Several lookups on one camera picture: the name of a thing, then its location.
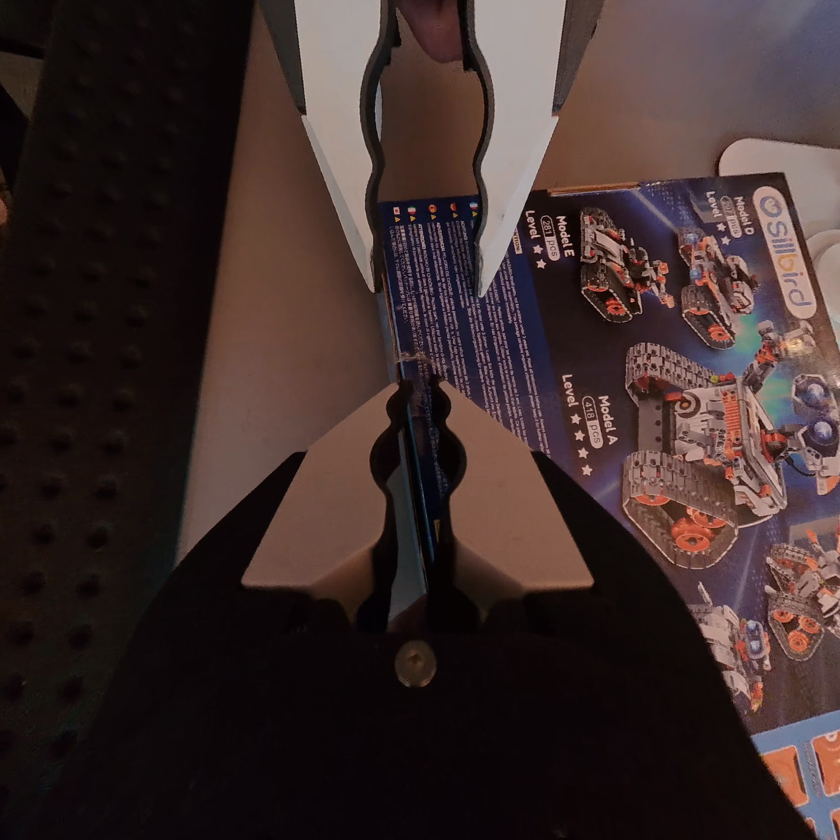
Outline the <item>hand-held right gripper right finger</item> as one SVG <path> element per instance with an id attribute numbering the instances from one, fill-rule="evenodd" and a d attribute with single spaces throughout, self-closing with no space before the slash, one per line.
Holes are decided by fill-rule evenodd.
<path id="1" fill-rule="evenodd" d="M 534 454 L 446 382 L 431 390 L 448 491 L 428 575 L 430 624 L 480 624 L 499 604 L 587 592 L 593 578 Z"/>

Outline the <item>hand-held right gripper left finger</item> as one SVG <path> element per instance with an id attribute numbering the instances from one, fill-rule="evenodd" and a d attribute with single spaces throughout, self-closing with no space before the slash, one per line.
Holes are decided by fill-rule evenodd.
<path id="1" fill-rule="evenodd" d="M 387 386 L 309 448 L 244 587 L 333 600 L 359 629 L 385 630 L 398 554 L 388 480 L 412 393 L 410 382 Z"/>

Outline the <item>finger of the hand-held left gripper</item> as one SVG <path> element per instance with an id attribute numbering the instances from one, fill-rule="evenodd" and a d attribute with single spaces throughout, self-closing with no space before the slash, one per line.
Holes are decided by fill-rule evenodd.
<path id="1" fill-rule="evenodd" d="M 474 158 L 478 297 L 505 257 L 600 15 L 599 1 L 459 3 L 465 68 L 485 99 Z"/>
<path id="2" fill-rule="evenodd" d="M 385 275 L 377 195 L 382 72 L 399 45 L 389 1 L 261 1 L 277 57 L 367 287 Z"/>

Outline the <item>blue robot kit box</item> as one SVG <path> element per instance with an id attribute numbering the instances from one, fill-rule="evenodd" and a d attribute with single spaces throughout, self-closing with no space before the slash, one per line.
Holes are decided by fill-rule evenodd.
<path id="1" fill-rule="evenodd" d="M 380 204 L 424 560 L 439 375 L 639 540 L 782 790 L 838 838 L 838 347 L 788 178 L 532 192 L 483 297 L 480 209 Z"/>

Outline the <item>grey desk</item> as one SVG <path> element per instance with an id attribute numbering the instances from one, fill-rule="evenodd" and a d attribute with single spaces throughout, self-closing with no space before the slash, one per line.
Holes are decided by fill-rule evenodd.
<path id="1" fill-rule="evenodd" d="M 537 175 L 537 191 L 718 176 L 748 130 L 838 150 L 838 2 L 605 2 Z M 478 196 L 467 177 L 480 84 L 430 60 L 402 20 L 385 68 L 384 203 Z M 361 278 L 258 3 L 203 384 L 181 554 L 293 452 L 395 379 L 386 279 Z M 400 483 L 411 479 L 404 435 Z M 413 504 L 413 488 L 405 489 Z M 425 583 L 417 511 L 409 555 Z"/>

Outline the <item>person's left hand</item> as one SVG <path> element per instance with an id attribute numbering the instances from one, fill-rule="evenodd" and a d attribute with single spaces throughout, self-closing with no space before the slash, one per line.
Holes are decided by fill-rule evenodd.
<path id="1" fill-rule="evenodd" d="M 430 59 L 441 64 L 462 60 L 457 1 L 397 1 L 396 6 Z"/>

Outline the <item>white stand base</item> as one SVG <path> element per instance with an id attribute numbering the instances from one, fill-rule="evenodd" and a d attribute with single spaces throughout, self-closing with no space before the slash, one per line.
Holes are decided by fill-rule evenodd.
<path id="1" fill-rule="evenodd" d="M 723 151 L 720 175 L 784 173 L 815 270 L 838 279 L 839 150 L 774 140 L 738 140 Z"/>

